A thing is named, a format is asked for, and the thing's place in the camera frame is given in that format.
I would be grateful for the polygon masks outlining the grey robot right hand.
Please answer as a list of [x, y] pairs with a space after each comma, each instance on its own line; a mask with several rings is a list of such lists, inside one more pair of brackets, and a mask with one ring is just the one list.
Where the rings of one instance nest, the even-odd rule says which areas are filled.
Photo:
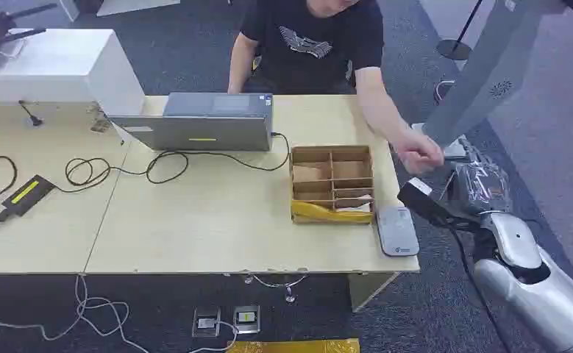
[[446, 185], [446, 199], [456, 209], [471, 215], [512, 210], [509, 178], [504, 169], [465, 137], [458, 143], [465, 157], [453, 157]]

